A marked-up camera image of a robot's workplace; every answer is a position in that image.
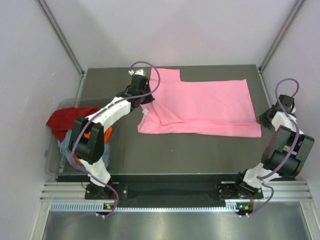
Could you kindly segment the pink t shirt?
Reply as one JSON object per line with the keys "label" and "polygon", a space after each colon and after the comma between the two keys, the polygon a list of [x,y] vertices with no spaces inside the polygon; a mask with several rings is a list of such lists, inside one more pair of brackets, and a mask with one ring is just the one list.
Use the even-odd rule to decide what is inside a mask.
{"label": "pink t shirt", "polygon": [[141,134],[195,133],[260,138],[247,80],[186,82],[180,70],[152,70],[154,100],[142,106]]}

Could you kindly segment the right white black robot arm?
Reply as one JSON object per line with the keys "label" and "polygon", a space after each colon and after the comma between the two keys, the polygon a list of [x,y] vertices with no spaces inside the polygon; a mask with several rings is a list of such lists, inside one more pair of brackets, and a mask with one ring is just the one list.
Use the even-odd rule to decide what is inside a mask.
{"label": "right white black robot arm", "polygon": [[302,170],[315,140],[297,129],[293,113],[273,111],[269,123],[275,134],[264,150],[260,163],[238,174],[233,192],[239,198],[250,198],[262,184],[281,177],[296,177]]}

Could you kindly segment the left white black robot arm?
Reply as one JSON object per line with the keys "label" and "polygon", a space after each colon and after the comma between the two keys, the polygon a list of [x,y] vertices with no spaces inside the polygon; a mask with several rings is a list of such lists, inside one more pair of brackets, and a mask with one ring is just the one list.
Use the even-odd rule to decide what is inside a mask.
{"label": "left white black robot arm", "polygon": [[143,79],[128,85],[97,113],[75,119],[68,147],[89,176],[88,192],[103,199],[113,194],[111,175],[103,160],[105,133],[120,118],[153,100],[149,81]]}

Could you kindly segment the orange t shirt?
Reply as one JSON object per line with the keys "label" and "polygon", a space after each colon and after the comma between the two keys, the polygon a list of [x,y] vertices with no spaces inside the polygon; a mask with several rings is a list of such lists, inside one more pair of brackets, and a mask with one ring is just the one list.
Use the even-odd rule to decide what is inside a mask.
{"label": "orange t shirt", "polygon": [[[110,126],[105,132],[104,132],[104,152],[102,155],[102,159],[105,162],[104,164],[106,167],[109,165],[109,151],[110,151],[110,143],[111,143],[111,138],[112,138],[112,132],[113,132],[113,127]],[[89,138],[91,133],[84,133],[83,136],[85,138]],[[73,156],[73,159],[79,164],[83,165],[78,157],[75,155]]]}

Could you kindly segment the red t shirt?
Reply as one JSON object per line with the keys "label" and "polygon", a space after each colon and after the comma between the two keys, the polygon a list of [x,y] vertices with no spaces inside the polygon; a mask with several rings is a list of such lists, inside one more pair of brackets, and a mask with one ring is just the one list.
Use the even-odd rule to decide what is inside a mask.
{"label": "red t shirt", "polygon": [[77,117],[87,117],[98,112],[98,107],[68,107],[56,110],[46,122],[46,126],[51,129],[51,133],[59,142],[62,142],[70,130]]}

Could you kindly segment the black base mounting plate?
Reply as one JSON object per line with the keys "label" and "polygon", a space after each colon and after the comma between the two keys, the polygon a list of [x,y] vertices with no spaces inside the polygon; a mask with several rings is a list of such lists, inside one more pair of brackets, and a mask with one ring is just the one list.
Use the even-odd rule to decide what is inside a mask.
{"label": "black base mounting plate", "polygon": [[208,197],[210,200],[261,199],[261,190],[248,191],[237,184],[222,182],[118,182],[110,185],[120,200],[137,197]]}

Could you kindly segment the grey blue t shirt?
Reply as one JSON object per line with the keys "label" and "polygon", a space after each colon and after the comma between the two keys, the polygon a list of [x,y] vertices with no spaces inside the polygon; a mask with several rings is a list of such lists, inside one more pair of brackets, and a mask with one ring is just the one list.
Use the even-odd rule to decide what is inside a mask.
{"label": "grey blue t shirt", "polygon": [[[66,135],[63,141],[62,142],[60,142],[59,140],[57,141],[60,153],[66,157],[66,159],[70,164],[71,164],[71,151],[69,150],[69,142],[71,138],[71,133],[72,133],[72,130],[69,129],[66,132]],[[108,166],[110,165],[110,156],[111,156],[111,142],[106,141],[104,143],[104,152],[102,155],[102,160],[106,168],[108,168]]]}

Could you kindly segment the clear plastic bin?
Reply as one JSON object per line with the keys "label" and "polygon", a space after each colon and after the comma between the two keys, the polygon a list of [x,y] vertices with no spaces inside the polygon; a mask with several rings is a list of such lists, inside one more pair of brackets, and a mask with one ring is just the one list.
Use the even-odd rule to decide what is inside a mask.
{"label": "clear plastic bin", "polygon": [[[111,102],[113,97],[99,98],[69,98],[60,102],[57,109],[69,107],[97,107],[102,108]],[[58,147],[58,139],[52,134],[48,149],[45,152],[45,167],[44,171],[49,176],[67,176],[67,175],[84,175],[80,170],[71,166],[66,157],[61,154]]]}

